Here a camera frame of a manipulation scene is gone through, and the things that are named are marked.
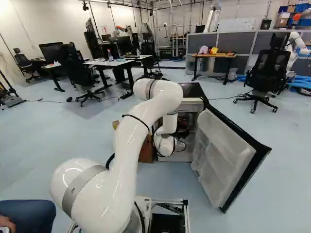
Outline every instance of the jeans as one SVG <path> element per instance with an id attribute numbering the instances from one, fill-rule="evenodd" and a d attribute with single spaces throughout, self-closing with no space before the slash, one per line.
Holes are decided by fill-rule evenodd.
<path id="1" fill-rule="evenodd" d="M 51 233 L 56 208 L 50 200 L 2 200 L 0 215 L 10 218 L 16 233 Z"/>

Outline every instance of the pink object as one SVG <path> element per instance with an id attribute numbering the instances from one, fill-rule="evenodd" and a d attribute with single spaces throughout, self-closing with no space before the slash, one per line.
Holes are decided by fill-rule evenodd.
<path id="1" fill-rule="evenodd" d="M 200 48 L 199 54 L 208 54 L 208 47 L 205 46 L 205 45 L 203 45 L 203 46 Z"/>

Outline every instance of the fridge door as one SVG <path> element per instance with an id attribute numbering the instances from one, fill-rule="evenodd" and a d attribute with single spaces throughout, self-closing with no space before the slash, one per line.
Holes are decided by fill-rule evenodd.
<path id="1" fill-rule="evenodd" d="M 198 117 L 192 169 L 214 207 L 226 213 L 271 148 L 205 101 Z"/>

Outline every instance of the person's hand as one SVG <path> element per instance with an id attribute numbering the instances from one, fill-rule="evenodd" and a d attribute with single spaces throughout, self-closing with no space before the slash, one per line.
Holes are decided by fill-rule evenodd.
<path id="1" fill-rule="evenodd" d="M 0 216 L 0 227 L 8 227 L 12 233 L 16 233 L 15 224 L 8 217 Z"/>

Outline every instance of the water bottle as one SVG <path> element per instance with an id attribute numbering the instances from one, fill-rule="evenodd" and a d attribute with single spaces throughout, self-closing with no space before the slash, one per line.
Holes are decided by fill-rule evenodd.
<path id="1" fill-rule="evenodd" d="M 111 55 L 110 50 L 108 50 L 108 59 L 110 62 L 113 62 L 113 56 Z"/>

